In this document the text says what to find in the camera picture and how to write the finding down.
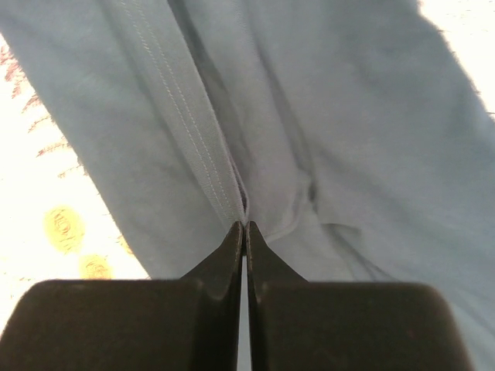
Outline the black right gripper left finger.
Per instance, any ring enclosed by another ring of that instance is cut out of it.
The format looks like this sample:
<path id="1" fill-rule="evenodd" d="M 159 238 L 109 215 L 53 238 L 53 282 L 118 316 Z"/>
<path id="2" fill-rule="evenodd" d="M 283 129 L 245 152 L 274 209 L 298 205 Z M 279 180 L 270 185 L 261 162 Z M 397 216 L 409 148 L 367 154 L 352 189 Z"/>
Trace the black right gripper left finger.
<path id="1" fill-rule="evenodd" d="M 1 336 L 3 370 L 234 370 L 243 227 L 176 280 L 42 281 Z"/>

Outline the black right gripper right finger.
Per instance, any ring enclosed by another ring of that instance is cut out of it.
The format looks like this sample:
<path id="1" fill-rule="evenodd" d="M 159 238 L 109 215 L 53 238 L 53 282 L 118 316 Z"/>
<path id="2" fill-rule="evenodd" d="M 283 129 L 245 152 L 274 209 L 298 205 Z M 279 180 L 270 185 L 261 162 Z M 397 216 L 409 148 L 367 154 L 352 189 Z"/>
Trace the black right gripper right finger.
<path id="1" fill-rule="evenodd" d="M 471 370 L 446 301 L 416 283 L 311 282 L 245 229 L 255 370 Z"/>

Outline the blue-grey t shirt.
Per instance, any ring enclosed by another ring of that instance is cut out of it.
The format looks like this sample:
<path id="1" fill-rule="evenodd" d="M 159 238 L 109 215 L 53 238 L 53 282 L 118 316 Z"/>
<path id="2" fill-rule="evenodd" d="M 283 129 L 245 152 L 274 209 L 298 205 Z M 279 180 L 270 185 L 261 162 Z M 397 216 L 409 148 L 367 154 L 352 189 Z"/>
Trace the blue-grey t shirt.
<path id="1" fill-rule="evenodd" d="M 420 281 L 494 368 L 494 122 L 415 1 L 3 1 L 147 273 L 232 223 L 314 281 Z"/>

